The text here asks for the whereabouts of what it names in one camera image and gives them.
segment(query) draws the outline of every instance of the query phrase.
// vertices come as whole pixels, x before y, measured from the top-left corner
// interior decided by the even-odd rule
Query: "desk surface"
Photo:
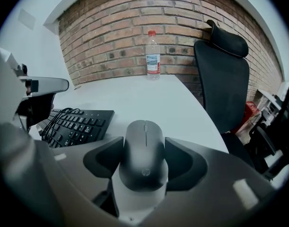
[[[264,90],[258,89],[260,93],[262,93],[263,96],[265,96],[275,107],[279,110],[281,110],[281,106],[277,104],[276,99],[269,93]]]
[[[160,126],[164,137],[228,152],[211,118],[174,75],[161,75],[153,82],[146,76],[93,81],[57,96],[55,108],[114,110],[106,137],[125,136],[131,122],[150,120]]]

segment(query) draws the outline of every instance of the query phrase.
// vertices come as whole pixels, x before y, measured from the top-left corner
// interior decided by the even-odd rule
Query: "brick wall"
[[[253,18],[233,0],[78,0],[59,18],[64,60],[75,85],[146,74],[145,42],[155,30],[161,45],[161,73],[175,74],[202,102],[194,59],[196,40],[209,38],[206,20],[246,39],[250,81],[276,93],[282,74],[274,51]]]

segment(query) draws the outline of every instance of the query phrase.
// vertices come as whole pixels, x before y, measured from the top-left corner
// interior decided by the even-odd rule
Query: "chair headrest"
[[[206,23],[212,27],[210,42],[217,49],[237,57],[246,57],[248,55],[248,45],[245,39],[218,28],[213,20],[209,19]]]

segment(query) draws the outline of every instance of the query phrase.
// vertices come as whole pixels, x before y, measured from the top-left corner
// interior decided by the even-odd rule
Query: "bottle cap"
[[[155,35],[156,35],[155,30],[150,30],[150,31],[148,32],[148,35],[149,35],[149,36],[155,36]]]

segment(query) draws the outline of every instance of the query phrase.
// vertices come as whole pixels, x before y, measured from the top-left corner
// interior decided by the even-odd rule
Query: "bottle label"
[[[148,74],[160,73],[160,54],[146,55],[146,65],[148,67]]]

